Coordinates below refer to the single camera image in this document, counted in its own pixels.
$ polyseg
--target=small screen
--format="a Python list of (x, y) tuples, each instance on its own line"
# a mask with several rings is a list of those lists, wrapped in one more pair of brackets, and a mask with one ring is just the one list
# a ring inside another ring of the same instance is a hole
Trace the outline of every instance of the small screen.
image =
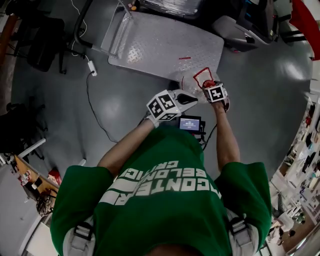
[(181, 118), (179, 128), (182, 130), (199, 131), (199, 125), (199, 119)]

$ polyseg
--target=chair leg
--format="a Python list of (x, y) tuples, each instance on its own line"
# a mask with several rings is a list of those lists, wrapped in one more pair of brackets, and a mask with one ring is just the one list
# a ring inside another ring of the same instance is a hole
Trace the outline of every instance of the chair leg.
[(66, 74), (67, 73), (67, 70), (66, 69), (63, 69), (63, 63), (64, 63), (64, 55), (65, 55), (65, 51), (64, 49), (61, 49), (59, 51), (59, 72), (60, 74)]
[(44, 157), (44, 156), (40, 156), (36, 150), (34, 150), (34, 151), (32, 151), (32, 152), (33, 152), (38, 158), (40, 158), (41, 160), (45, 159), (45, 157)]
[(42, 125), (40, 123), (38, 123), (37, 121), (34, 121), (34, 124), (35, 124), (36, 127), (38, 127), (40, 129), (40, 131), (42, 131), (42, 132), (47, 132), (48, 131), (47, 127), (43, 128)]

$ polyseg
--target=power adapter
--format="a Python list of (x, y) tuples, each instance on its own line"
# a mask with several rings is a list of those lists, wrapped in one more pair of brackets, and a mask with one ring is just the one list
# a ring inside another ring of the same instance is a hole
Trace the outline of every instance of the power adapter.
[(90, 60), (88, 62), (88, 66), (89, 66), (90, 71), (92, 72), (92, 75), (94, 77), (96, 77), (98, 73), (97, 73), (96, 67), (95, 67), (94, 63), (92, 62), (92, 60)]

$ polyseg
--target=green t-shirt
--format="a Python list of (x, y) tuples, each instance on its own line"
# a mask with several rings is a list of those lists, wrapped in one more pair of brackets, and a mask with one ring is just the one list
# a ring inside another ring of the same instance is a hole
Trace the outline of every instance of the green t-shirt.
[(96, 256), (142, 256), (159, 244), (189, 245), (204, 256), (229, 256), (225, 207), (246, 214), (258, 230), (260, 247), (271, 224), (264, 165), (229, 163), (213, 181), (197, 140), (177, 128), (160, 127), (125, 163), (115, 182), (103, 167), (69, 167), (55, 201), (51, 236), (62, 256), (68, 230), (93, 215)]

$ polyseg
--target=red object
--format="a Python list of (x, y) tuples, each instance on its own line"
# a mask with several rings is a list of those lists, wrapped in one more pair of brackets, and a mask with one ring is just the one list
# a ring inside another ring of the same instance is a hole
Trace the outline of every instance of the red object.
[(320, 30), (311, 12), (301, 0), (292, 0), (289, 22), (303, 33), (308, 40), (314, 52), (313, 60), (320, 60)]
[(310, 117), (307, 117), (305, 119), (305, 123), (309, 126), (311, 124), (311, 118)]
[(208, 70), (208, 71), (209, 71), (210, 77), (211, 77), (211, 81), (214, 80), (214, 79), (212, 78), (212, 74), (211, 74), (210, 68), (205, 67), (204, 69), (200, 70), (198, 73), (196, 73), (196, 74), (193, 76), (193, 79), (196, 81), (196, 83), (198, 84), (198, 86), (200, 87), (200, 89), (201, 89), (201, 86), (200, 86), (198, 80), (196, 79), (196, 77), (197, 77), (199, 74), (201, 74), (203, 71), (205, 71), (205, 70)]
[(216, 83), (214, 81), (211, 81), (211, 80), (207, 80), (203, 83), (203, 87), (204, 88), (209, 88), (209, 87), (212, 87), (212, 86), (215, 86)]
[(49, 175), (50, 176), (53, 176), (56, 183), (60, 186), (61, 185), (61, 176), (60, 176), (60, 173), (57, 169), (52, 169), (50, 172), (49, 172)]

